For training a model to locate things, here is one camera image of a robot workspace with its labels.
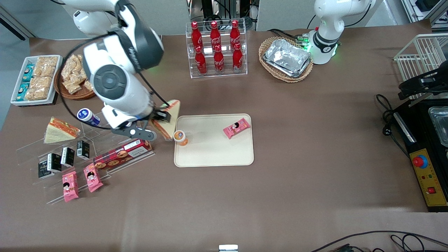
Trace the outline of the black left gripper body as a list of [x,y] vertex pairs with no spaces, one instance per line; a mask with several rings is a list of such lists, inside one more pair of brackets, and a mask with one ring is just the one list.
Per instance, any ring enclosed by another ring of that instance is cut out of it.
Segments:
[[420,85],[423,88],[445,88],[447,86],[448,70],[438,68],[424,73],[420,78]]

